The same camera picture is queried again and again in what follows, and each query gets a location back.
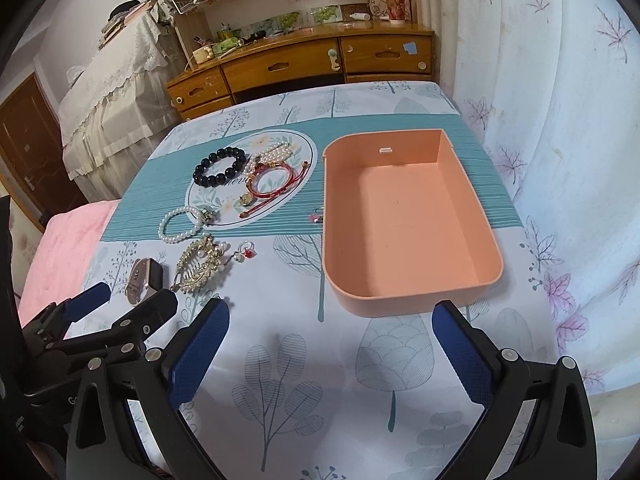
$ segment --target pink blanket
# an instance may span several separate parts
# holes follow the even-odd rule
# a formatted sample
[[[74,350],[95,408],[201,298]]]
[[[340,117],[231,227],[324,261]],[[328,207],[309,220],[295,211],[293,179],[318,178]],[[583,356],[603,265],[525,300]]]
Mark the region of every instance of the pink blanket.
[[[18,308],[22,326],[52,301],[80,293],[95,247],[119,203],[83,205],[49,221],[24,283]]]

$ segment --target sticker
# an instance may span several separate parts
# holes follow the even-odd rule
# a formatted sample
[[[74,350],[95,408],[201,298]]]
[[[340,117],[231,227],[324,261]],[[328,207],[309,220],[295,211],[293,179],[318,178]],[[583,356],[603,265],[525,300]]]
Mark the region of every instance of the sticker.
[[[415,47],[415,43],[405,43],[402,47],[409,53],[409,56],[415,56],[418,54],[418,49]]]

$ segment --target table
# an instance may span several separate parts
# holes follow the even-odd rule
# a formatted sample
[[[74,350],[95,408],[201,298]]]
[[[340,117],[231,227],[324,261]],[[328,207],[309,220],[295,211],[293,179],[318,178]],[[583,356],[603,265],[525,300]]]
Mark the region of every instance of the table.
[[[453,104],[431,82],[378,82],[281,94],[176,127],[144,165],[114,212],[84,286],[105,281],[108,304],[71,335],[108,327],[130,309],[123,295],[135,258],[165,267],[166,284],[189,243],[161,242],[164,214],[186,203],[219,209],[211,232],[257,256],[234,263],[196,294],[178,293],[178,314],[149,340],[164,346],[215,294],[230,306],[230,329],[193,402],[181,407],[229,480],[247,478],[424,480],[435,478],[471,430],[471,403],[431,331],[430,314],[366,319],[347,313],[324,281],[321,226],[324,147],[350,133],[444,128],[478,194],[504,259],[494,288],[462,313],[499,348],[555,362],[558,347],[534,253],[491,161]],[[193,167],[221,146],[259,150],[279,139],[293,163],[311,161],[304,182],[266,214],[238,218],[242,183],[193,189]],[[190,228],[182,215],[168,234]],[[408,248],[398,247],[390,262]],[[284,362],[295,363],[286,368]],[[494,473],[508,467],[531,406],[525,405]],[[162,457],[133,406],[150,457]]]

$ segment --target wooden door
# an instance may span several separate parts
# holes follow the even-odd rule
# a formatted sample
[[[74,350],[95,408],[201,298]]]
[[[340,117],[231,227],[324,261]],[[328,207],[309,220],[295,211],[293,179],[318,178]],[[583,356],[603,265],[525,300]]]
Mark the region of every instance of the wooden door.
[[[0,156],[34,203],[52,215],[87,203],[62,162],[60,126],[30,75],[0,105]]]

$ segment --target white curtain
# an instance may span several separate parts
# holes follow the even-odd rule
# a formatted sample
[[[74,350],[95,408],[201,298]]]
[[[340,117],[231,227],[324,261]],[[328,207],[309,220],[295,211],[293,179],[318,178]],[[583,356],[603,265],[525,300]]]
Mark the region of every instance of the white curtain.
[[[616,0],[420,10],[441,86],[525,225],[532,286],[580,366],[608,479],[640,434],[640,36]]]

